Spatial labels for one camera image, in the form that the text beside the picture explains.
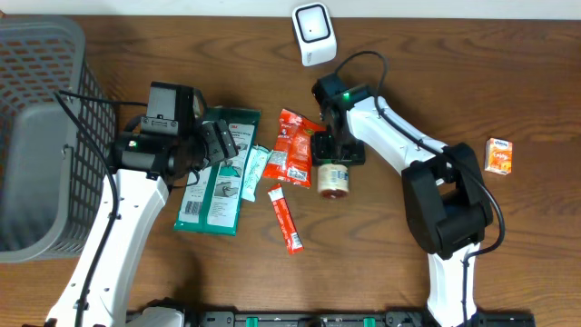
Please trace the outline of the small orange box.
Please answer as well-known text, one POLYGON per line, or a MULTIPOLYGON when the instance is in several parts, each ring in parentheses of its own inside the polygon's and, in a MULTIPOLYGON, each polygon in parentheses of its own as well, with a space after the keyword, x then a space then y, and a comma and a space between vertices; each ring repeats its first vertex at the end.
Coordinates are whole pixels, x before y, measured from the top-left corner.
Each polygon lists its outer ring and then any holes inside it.
POLYGON ((490 138, 486 144, 484 169, 487 172, 507 175, 512 172, 513 144, 509 141, 490 138))

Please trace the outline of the red stick sachet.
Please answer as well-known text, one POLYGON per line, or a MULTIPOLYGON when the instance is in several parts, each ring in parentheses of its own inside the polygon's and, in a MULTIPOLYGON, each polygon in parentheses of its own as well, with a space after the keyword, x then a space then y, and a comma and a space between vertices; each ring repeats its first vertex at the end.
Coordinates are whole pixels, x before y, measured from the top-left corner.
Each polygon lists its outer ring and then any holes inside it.
POLYGON ((268 191, 268 195, 271 199, 277 221, 279 222, 288 253, 295 254, 303 251, 304 246, 292 219, 281 184, 275 184, 268 191))

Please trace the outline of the red snack bag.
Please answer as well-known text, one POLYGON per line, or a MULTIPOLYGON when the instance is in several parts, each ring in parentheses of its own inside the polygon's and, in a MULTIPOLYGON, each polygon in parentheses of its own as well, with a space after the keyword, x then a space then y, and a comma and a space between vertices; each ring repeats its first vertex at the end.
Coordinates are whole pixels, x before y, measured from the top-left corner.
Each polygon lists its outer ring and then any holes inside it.
POLYGON ((287 109, 281 111, 279 124, 279 134, 262 176, 310 188, 310 139, 325 128, 287 109))

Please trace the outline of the light green wipes pack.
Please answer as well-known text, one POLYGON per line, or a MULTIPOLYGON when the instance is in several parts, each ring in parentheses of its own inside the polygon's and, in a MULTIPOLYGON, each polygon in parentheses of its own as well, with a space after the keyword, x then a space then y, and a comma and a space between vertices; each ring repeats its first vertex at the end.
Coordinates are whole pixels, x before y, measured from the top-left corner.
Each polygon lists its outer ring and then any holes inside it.
POLYGON ((244 172, 244 180, 241 188, 241 198, 254 202, 255 191, 262 174, 270 160, 272 151, 260 145, 254 145, 249 154, 244 172))

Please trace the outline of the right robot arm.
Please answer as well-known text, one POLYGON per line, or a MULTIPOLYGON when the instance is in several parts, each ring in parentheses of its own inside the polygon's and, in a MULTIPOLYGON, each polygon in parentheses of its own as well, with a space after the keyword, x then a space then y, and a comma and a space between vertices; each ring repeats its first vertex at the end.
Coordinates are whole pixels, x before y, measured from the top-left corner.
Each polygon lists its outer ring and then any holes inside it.
POLYGON ((314 165, 363 165, 366 147, 380 154, 401 178, 409 230, 428 255, 432 320, 468 324, 477 312, 474 254, 492 223, 474 151, 423 134, 368 86, 349 88, 335 73, 318 79, 311 91, 327 125, 311 138, 314 165))

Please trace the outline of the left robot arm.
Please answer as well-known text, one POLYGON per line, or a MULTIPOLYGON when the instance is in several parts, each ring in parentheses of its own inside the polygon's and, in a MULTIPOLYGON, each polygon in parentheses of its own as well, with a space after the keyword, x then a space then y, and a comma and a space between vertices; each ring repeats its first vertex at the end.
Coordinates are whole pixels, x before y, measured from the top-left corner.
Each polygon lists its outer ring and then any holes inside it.
POLYGON ((153 223, 175 182, 235 157, 239 149, 223 120, 204 122, 199 89, 153 82, 147 112, 101 150, 103 194, 74 273, 45 319, 47 326, 191 326, 169 300, 127 311, 139 261, 153 223))

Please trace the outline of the green lid jar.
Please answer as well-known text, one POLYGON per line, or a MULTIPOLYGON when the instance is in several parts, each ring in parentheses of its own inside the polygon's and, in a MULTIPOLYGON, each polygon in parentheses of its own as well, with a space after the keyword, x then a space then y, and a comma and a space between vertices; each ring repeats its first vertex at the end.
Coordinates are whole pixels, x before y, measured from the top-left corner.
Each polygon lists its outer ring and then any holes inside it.
POLYGON ((349 194, 349 170, 341 164, 325 163, 318 168, 318 193, 327 199, 339 199, 349 194))

